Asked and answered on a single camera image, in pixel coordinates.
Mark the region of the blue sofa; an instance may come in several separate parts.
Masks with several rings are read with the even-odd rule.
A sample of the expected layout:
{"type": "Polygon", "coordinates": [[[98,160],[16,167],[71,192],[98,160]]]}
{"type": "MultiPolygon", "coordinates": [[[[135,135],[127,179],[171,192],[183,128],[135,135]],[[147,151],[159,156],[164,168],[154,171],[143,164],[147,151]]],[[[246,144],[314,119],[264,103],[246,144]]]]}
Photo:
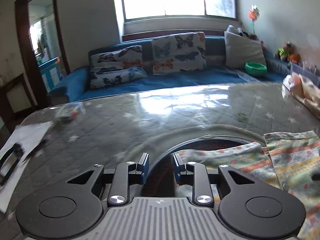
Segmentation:
{"type": "Polygon", "coordinates": [[[172,73],[167,75],[153,75],[152,73],[152,48],[151,40],[137,40],[124,42],[109,47],[95,49],[89,56],[97,53],[109,53],[129,46],[142,46],[144,68],[147,76],[117,85],[101,88],[90,87],[89,66],[83,66],[72,71],[62,79],[48,94],[50,105],[81,101],[102,96],[111,96],[124,93],[142,92],[154,89],[211,85],[222,83],[244,82],[281,82],[290,73],[290,65],[274,58],[269,52],[264,52],[267,73],[260,77],[249,77],[244,70],[231,70],[225,66],[225,41],[222,36],[206,37],[206,59],[208,62],[205,70],[193,72],[172,73]]]}

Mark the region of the colourful patterned baby garment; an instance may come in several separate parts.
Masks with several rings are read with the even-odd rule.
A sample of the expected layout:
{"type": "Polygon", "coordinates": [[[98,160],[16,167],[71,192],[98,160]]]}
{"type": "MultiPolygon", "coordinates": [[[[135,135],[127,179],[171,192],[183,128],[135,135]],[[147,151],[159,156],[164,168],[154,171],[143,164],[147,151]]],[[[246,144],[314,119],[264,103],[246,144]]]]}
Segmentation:
{"type": "Polygon", "coordinates": [[[314,131],[276,132],[257,142],[215,151],[180,150],[186,163],[195,161],[209,169],[227,164],[297,197],[305,206],[306,219],[300,239],[319,239],[319,137],[314,131]]]}

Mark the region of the cream beige crumpled garment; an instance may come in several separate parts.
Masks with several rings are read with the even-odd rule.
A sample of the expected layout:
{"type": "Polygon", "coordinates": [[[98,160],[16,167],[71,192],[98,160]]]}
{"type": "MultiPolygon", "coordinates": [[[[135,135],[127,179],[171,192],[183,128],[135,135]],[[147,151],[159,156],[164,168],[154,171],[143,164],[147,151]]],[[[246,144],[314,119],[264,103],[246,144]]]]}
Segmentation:
{"type": "Polygon", "coordinates": [[[308,77],[293,72],[283,79],[283,85],[295,99],[319,119],[319,88],[308,77]]]}

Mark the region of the right butterfly print cushion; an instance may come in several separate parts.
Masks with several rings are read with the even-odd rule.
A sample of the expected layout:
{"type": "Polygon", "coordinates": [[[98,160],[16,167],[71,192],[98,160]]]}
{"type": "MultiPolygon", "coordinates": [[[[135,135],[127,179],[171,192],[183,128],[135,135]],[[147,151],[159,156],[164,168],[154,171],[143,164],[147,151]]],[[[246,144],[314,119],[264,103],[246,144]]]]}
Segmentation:
{"type": "Polygon", "coordinates": [[[203,70],[207,67],[203,32],[181,33],[153,38],[154,75],[203,70]]]}

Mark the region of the grey plain pillow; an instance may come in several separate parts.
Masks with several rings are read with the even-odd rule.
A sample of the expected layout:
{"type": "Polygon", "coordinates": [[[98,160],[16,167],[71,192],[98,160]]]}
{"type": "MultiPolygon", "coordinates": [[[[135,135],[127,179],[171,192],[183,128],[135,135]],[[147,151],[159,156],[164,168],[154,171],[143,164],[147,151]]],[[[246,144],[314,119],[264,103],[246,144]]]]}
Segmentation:
{"type": "Polygon", "coordinates": [[[226,66],[244,69],[247,62],[266,65],[260,42],[225,31],[226,66]]]}

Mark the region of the clear plastic storage bin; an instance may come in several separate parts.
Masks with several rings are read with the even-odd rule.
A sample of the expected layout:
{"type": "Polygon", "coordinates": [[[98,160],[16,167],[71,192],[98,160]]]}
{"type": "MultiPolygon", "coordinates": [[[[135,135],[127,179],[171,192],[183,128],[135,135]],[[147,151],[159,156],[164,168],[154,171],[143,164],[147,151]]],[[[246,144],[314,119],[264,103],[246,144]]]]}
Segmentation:
{"type": "Polygon", "coordinates": [[[293,72],[300,74],[304,77],[307,77],[308,79],[310,79],[313,84],[320,88],[320,77],[317,74],[313,74],[312,72],[310,72],[309,70],[304,69],[303,67],[295,64],[295,63],[290,63],[291,67],[290,67],[290,73],[292,74],[293,72]]]}

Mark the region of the butterfly print cushion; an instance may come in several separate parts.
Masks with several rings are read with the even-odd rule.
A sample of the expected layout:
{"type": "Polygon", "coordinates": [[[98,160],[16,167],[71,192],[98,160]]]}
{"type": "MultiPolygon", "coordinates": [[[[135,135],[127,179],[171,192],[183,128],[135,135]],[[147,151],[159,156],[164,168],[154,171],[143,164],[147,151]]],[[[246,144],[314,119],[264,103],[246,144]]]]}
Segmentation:
{"type": "Polygon", "coordinates": [[[92,89],[115,86],[146,78],[143,68],[142,46],[99,53],[90,56],[90,87],[92,89]]]}
{"type": "Polygon", "coordinates": [[[203,70],[207,67],[203,32],[181,33],[153,38],[154,75],[203,70]]]}

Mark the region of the black round induction cooktop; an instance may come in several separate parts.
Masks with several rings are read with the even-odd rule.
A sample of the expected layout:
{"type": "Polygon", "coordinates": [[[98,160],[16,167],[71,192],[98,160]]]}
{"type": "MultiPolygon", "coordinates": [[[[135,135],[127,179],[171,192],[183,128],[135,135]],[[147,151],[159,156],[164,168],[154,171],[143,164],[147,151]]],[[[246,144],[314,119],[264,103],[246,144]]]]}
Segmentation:
{"type": "Polygon", "coordinates": [[[222,150],[248,144],[249,141],[237,137],[214,136],[182,142],[162,153],[150,166],[146,183],[140,190],[142,197],[174,197],[175,176],[172,168],[172,154],[180,150],[222,150]]]}

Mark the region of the white paper sheet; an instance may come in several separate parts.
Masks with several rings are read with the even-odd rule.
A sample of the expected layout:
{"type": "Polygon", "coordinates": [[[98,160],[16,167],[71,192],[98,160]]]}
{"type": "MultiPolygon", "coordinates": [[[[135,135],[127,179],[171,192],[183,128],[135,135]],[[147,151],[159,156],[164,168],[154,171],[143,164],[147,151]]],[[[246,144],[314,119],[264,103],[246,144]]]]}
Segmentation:
{"type": "Polygon", "coordinates": [[[52,122],[17,126],[1,148],[1,213],[6,213],[31,152],[41,144],[52,122]]]}

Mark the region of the left butterfly print cushion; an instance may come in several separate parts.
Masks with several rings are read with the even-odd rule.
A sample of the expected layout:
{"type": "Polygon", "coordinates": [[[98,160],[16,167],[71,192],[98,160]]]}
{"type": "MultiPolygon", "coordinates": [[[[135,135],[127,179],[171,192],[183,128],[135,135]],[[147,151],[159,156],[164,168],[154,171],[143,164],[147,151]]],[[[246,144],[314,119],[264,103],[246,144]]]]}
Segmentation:
{"type": "Polygon", "coordinates": [[[90,56],[90,87],[92,89],[115,86],[146,78],[143,68],[142,46],[99,53],[90,56]]]}

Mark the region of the teddy bear plush toy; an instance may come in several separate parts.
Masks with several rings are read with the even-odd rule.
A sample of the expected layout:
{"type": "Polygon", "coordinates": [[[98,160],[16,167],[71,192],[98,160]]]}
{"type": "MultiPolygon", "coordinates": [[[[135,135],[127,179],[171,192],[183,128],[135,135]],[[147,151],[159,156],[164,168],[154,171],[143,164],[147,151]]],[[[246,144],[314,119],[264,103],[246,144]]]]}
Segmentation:
{"type": "Polygon", "coordinates": [[[283,62],[299,64],[301,61],[300,55],[296,52],[295,46],[291,42],[286,42],[281,48],[274,54],[275,59],[279,59],[283,62]]]}

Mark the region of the blue white cabinet beyond door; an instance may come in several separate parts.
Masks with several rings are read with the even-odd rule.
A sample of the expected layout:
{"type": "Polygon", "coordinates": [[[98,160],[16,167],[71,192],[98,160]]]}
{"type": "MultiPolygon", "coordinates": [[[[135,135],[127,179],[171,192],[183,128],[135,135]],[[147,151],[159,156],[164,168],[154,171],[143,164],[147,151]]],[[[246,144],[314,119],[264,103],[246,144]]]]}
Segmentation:
{"type": "Polygon", "coordinates": [[[48,93],[66,76],[61,57],[53,58],[41,64],[39,71],[48,93]]]}

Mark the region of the colourful pinwheel toy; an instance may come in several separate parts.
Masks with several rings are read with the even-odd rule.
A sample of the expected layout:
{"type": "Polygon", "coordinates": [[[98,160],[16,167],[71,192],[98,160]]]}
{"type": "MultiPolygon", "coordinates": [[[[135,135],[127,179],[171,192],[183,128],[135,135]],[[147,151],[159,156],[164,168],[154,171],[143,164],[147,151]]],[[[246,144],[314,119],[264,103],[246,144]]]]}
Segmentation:
{"type": "Polygon", "coordinates": [[[249,10],[249,18],[252,21],[252,29],[253,29],[253,34],[255,35],[255,22],[258,20],[260,16],[260,11],[256,5],[251,5],[251,8],[249,10]]]}

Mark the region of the green plastic basin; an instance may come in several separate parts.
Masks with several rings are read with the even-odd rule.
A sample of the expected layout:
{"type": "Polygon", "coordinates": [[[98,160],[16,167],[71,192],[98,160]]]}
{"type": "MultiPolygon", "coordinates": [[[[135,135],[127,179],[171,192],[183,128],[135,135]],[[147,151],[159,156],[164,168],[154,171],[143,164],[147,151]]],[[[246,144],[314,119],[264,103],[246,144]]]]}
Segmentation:
{"type": "Polygon", "coordinates": [[[251,76],[264,76],[267,73],[265,65],[255,62],[246,62],[245,70],[251,76]]]}

